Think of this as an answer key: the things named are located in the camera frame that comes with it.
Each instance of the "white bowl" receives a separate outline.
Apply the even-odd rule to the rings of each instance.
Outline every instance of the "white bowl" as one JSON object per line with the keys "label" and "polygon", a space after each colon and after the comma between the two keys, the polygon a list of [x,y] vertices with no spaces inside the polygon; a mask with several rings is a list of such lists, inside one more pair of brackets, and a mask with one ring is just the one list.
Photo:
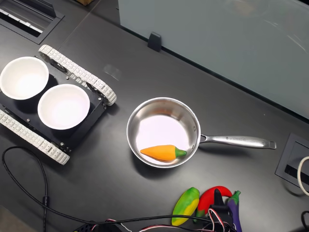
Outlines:
{"label": "white bowl", "polygon": [[17,58],[8,63],[0,74],[0,89],[9,98],[29,99],[45,88],[48,76],[48,68],[40,59]]}
{"label": "white bowl", "polygon": [[50,88],[41,97],[38,114],[41,121],[56,130],[80,124],[89,112],[90,100],[81,88],[63,84]]}

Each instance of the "toy vegetable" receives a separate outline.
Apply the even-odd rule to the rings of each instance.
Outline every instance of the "toy vegetable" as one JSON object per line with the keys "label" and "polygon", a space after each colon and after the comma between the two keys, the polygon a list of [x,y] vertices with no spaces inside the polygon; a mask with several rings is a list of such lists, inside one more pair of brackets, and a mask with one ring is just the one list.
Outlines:
{"label": "toy vegetable", "polygon": [[[180,199],[177,201],[173,210],[173,215],[188,215],[191,216],[197,208],[199,199],[199,191],[192,187],[182,194]],[[172,225],[179,226],[185,223],[188,218],[173,217]]]}
{"label": "toy vegetable", "polygon": [[218,189],[221,192],[221,195],[223,197],[231,197],[232,193],[230,190],[228,190],[226,187],[223,186],[216,186],[212,187],[209,190],[205,191],[201,198],[199,199],[199,203],[197,206],[197,217],[203,217],[205,214],[207,214],[209,206],[211,204],[214,204],[214,191]]}
{"label": "toy vegetable", "polygon": [[239,195],[240,191],[236,191],[235,194],[227,200],[227,206],[233,213],[233,222],[237,232],[242,232],[239,220]]}
{"label": "toy vegetable", "polygon": [[152,158],[166,161],[171,161],[179,156],[185,156],[187,154],[186,151],[180,150],[173,145],[153,146],[140,150],[140,152]]}

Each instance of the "black table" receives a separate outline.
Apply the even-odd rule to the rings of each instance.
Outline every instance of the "black table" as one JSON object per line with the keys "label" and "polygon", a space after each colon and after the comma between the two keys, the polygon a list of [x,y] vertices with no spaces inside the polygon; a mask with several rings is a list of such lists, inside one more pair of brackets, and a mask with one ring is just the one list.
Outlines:
{"label": "black table", "polygon": [[[308,124],[165,52],[149,49],[144,41],[100,17],[99,8],[88,14],[70,1],[54,1],[55,7],[57,4],[73,7],[63,12],[66,21],[60,24],[62,30],[76,28],[79,23],[72,18],[78,14],[83,13],[79,20],[84,20],[62,41],[53,39],[61,34],[60,28],[42,44],[58,48],[100,77],[118,99],[65,166],[37,152],[46,167],[52,208],[88,220],[166,215],[186,189],[196,187],[203,192],[223,185],[241,191],[240,220],[244,231],[298,231],[302,227],[300,214],[308,210],[309,198],[289,193],[287,188],[295,193],[300,193],[300,189],[282,181],[275,170],[289,133],[309,140]],[[2,69],[16,57],[37,55],[40,46],[0,27],[0,47],[6,47],[0,58]],[[104,72],[108,65],[118,70],[116,78]],[[150,168],[131,152],[126,124],[140,103],[154,97],[172,97],[186,103],[205,134],[256,136],[276,141],[278,148],[204,144],[180,167]],[[0,126],[0,150],[12,145],[27,144]],[[10,154],[7,162],[12,172],[40,199],[43,181],[37,164],[22,151]],[[0,189],[0,204],[41,231],[42,209],[20,191],[2,165]],[[49,232],[69,232],[81,225],[51,213],[47,218]],[[137,230],[155,223],[169,220],[127,226]]]}

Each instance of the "stainless steel pan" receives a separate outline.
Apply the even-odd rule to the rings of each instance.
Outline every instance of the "stainless steel pan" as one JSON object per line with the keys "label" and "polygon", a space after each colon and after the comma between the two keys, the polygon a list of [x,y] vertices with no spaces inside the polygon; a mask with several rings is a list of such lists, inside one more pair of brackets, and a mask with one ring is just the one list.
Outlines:
{"label": "stainless steel pan", "polygon": [[[198,119],[193,111],[181,101],[172,98],[154,98],[139,105],[128,121],[126,135],[133,153],[144,163],[157,168],[172,168],[187,162],[200,143],[276,149],[275,142],[265,139],[201,134]],[[144,148],[157,145],[174,145],[187,151],[187,155],[166,162],[140,153]]]}

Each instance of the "bowl rim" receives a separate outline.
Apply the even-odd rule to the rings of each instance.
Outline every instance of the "bowl rim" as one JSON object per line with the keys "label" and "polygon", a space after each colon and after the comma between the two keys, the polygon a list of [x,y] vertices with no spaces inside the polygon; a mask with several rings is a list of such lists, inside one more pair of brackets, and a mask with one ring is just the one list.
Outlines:
{"label": "bowl rim", "polygon": [[[42,116],[42,111],[41,111],[41,107],[42,107],[42,104],[43,104],[43,101],[45,100],[46,96],[48,94],[50,94],[50,92],[54,91],[55,89],[57,88],[63,88],[63,87],[71,87],[71,88],[75,88],[75,89],[78,89],[78,91],[81,92],[81,94],[84,96],[85,99],[88,99],[87,101],[87,108],[88,110],[85,111],[85,114],[83,115],[83,119],[78,122],[78,123],[74,123],[72,125],[70,125],[69,127],[55,127],[54,125],[51,125],[49,124],[48,122],[45,121],[44,117]],[[89,96],[88,94],[82,89],[80,88],[79,86],[76,86],[76,85],[72,85],[72,84],[61,84],[61,85],[57,85],[57,86],[54,86],[54,87],[51,87],[49,90],[47,90],[41,97],[40,101],[39,101],[39,104],[38,104],[38,115],[39,115],[39,118],[40,120],[42,121],[42,123],[46,126],[48,126],[49,128],[52,128],[52,129],[55,129],[55,130],[67,130],[67,129],[70,129],[70,128],[73,128],[77,125],[79,125],[88,115],[89,113],[89,109],[90,109],[90,99],[89,99]]]}
{"label": "bowl rim", "polygon": [[[143,108],[145,105],[147,105],[148,103],[150,102],[154,102],[154,101],[158,101],[158,100],[167,100],[167,101],[173,101],[175,103],[178,103],[180,104],[182,107],[186,108],[191,114],[192,116],[194,117],[194,119],[197,121],[197,141],[195,143],[195,147],[193,148],[193,150],[190,152],[190,154],[188,155],[188,157],[182,159],[180,162],[178,163],[174,163],[174,164],[170,164],[170,165],[160,165],[160,164],[155,164],[155,163],[152,163],[152,162],[149,162],[145,159],[143,159],[139,154],[137,154],[136,150],[133,148],[133,145],[131,144],[130,140],[129,140],[129,126],[131,125],[131,122],[133,120],[133,117],[141,110],[141,108]],[[199,145],[199,142],[200,142],[200,139],[201,139],[201,129],[200,129],[200,124],[199,124],[199,121],[198,121],[198,118],[196,117],[196,115],[194,114],[194,112],[190,109],[189,106],[187,106],[186,104],[184,104],[182,101],[179,101],[177,99],[174,99],[174,98],[168,98],[168,97],[158,97],[158,98],[152,98],[152,99],[149,99],[147,101],[144,101],[142,104],[140,104],[138,107],[136,107],[136,109],[132,112],[128,122],[127,122],[127,125],[126,125],[126,138],[127,138],[127,142],[129,143],[129,146],[131,148],[131,151],[134,153],[134,155],[139,158],[141,161],[143,161],[144,163],[152,166],[152,167],[156,167],[156,168],[174,168],[174,167],[177,167],[181,164],[184,164],[186,163],[189,159],[191,159],[191,157],[195,154],[195,152],[197,151],[197,148],[198,148],[198,145]]]}
{"label": "bowl rim", "polygon": [[[44,83],[44,86],[42,87],[42,89],[41,89],[39,92],[33,93],[33,94],[31,94],[30,96],[28,96],[28,97],[17,97],[17,96],[14,96],[14,95],[8,93],[8,92],[6,91],[6,89],[3,87],[4,85],[3,85],[3,83],[2,83],[4,73],[7,71],[7,69],[8,69],[13,63],[15,63],[16,61],[19,61],[19,60],[21,60],[21,59],[36,60],[36,61],[38,61],[38,62],[44,67],[44,69],[45,69],[45,71],[46,71],[45,83]],[[2,70],[2,72],[1,72],[1,74],[0,74],[0,89],[1,89],[1,91],[2,91],[7,97],[9,97],[9,98],[12,98],[12,99],[15,99],[15,100],[26,100],[26,99],[30,99],[30,98],[32,98],[32,97],[38,95],[39,93],[41,93],[42,90],[46,87],[47,82],[48,82],[48,79],[49,79],[48,67],[47,67],[47,65],[46,65],[42,60],[40,60],[40,59],[38,59],[38,58],[35,58],[35,57],[19,57],[19,58],[16,58],[16,59],[11,60],[11,61],[4,67],[4,69]]]}

